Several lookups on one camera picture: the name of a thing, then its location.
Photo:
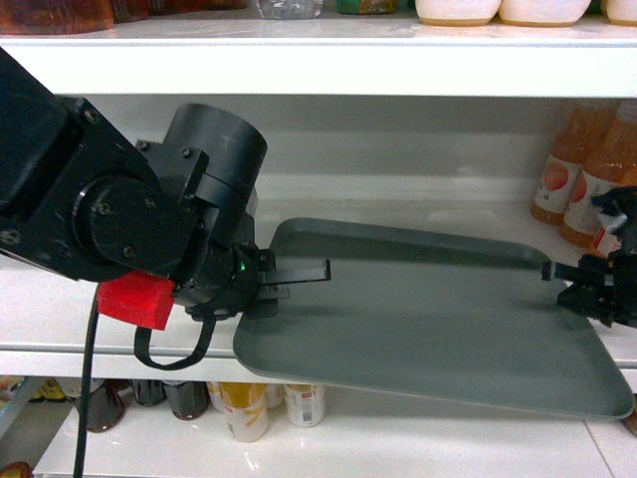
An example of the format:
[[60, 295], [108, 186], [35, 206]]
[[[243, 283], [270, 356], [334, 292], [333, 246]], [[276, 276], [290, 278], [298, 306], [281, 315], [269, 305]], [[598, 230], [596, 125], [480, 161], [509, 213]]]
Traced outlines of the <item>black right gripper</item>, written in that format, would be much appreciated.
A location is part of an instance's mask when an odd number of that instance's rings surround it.
[[621, 186], [592, 199], [602, 225], [621, 240], [619, 250], [601, 258], [583, 255], [573, 267], [546, 261], [543, 281], [565, 280], [570, 285], [557, 303], [577, 315], [600, 321], [636, 326], [636, 188]]

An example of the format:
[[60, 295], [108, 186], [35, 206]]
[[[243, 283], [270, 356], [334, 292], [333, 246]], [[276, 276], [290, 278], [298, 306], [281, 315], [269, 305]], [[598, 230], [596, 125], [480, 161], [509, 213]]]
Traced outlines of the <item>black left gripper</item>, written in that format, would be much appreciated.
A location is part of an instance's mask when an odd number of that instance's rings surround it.
[[290, 296], [288, 287], [277, 285], [330, 279], [329, 259], [319, 267], [278, 271], [271, 249], [259, 249], [253, 242], [235, 244], [226, 252], [216, 250], [204, 261], [184, 289], [185, 311], [193, 319], [229, 319], [240, 313], [270, 318], [278, 312], [278, 300]]

